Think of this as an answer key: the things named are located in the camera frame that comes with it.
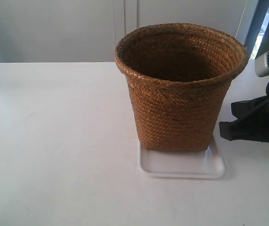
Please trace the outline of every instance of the woven basket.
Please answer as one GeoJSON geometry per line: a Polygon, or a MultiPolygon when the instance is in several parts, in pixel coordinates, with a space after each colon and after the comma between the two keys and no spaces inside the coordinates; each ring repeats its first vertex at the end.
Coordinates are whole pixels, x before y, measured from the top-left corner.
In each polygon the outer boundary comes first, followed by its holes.
{"type": "Polygon", "coordinates": [[[152,25],[123,38],[115,62],[126,75],[142,146],[205,150],[231,81],[247,61],[235,38],[193,24],[152,25]]]}

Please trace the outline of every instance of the table surface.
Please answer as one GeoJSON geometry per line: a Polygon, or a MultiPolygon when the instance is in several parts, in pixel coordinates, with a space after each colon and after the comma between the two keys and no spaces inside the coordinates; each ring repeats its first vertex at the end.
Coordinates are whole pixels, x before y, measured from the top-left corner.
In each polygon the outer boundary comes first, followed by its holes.
{"type": "MultiPolygon", "coordinates": [[[[265,93],[254,61],[230,103],[265,93]]],[[[269,144],[214,135],[221,179],[153,178],[138,168],[125,77],[114,63],[0,64],[0,226],[267,226],[269,144]]]]}

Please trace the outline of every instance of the white tray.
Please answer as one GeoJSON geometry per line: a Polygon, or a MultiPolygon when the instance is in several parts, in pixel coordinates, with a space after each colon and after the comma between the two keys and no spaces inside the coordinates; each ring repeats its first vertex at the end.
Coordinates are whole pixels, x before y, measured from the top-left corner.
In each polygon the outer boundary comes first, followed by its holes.
{"type": "Polygon", "coordinates": [[[159,152],[141,147],[139,168],[154,177],[206,178],[222,177],[226,166],[215,139],[208,149],[200,152],[159,152]]]}

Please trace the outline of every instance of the brown basket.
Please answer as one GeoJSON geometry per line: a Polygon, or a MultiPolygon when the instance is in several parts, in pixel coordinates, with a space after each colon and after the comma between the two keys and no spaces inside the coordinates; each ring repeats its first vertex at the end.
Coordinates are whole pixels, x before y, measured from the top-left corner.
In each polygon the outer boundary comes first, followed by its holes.
{"type": "Polygon", "coordinates": [[[205,150],[231,81],[247,61],[235,38],[193,24],[152,25],[123,38],[115,62],[126,75],[143,147],[205,150]]]}

